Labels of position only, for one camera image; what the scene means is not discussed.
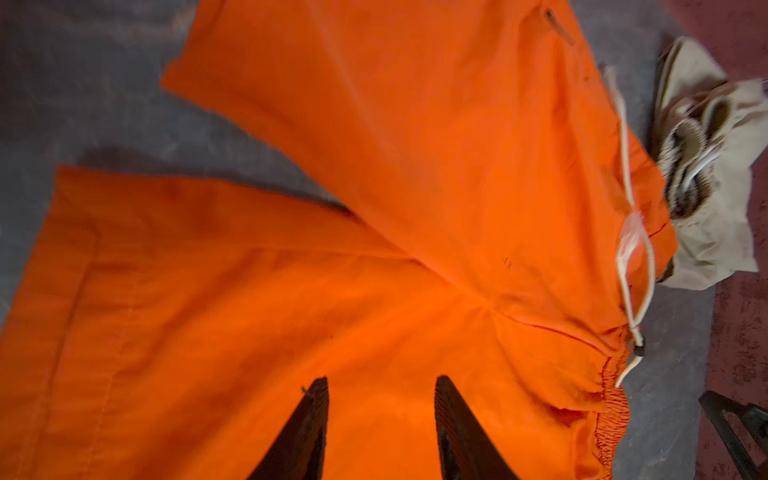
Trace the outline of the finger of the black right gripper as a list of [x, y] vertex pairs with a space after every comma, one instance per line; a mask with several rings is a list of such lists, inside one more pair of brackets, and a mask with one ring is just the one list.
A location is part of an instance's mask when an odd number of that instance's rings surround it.
[[755, 404], [741, 404], [711, 390], [702, 394], [699, 404], [725, 445], [740, 477], [748, 480], [766, 479], [767, 460], [760, 465], [755, 463], [727, 415], [735, 416], [760, 451], [767, 455], [767, 410]]

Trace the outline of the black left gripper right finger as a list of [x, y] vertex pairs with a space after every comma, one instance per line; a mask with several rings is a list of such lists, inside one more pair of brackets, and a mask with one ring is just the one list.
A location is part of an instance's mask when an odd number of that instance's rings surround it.
[[443, 479], [518, 480], [446, 375], [436, 380], [434, 408]]

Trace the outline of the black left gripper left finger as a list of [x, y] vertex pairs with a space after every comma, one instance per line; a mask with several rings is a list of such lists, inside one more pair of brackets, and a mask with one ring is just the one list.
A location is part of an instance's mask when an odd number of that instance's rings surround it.
[[329, 385], [315, 379], [248, 480], [320, 480], [329, 417]]

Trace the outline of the orange shorts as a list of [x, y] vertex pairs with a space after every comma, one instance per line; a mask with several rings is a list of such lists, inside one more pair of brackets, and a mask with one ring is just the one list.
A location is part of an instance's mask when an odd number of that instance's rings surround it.
[[63, 166], [1, 333], [5, 479], [442, 479], [452, 383], [521, 479], [609, 479], [677, 248], [567, 1], [203, 1], [162, 86], [333, 208]]

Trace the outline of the beige drawstring shorts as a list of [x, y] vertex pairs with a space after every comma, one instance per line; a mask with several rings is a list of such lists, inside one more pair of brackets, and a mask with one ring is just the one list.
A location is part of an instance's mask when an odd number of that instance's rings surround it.
[[662, 285], [706, 290], [756, 272], [748, 220], [753, 163], [767, 147], [760, 79], [731, 80], [695, 39], [675, 39], [657, 72], [653, 156], [678, 249]]

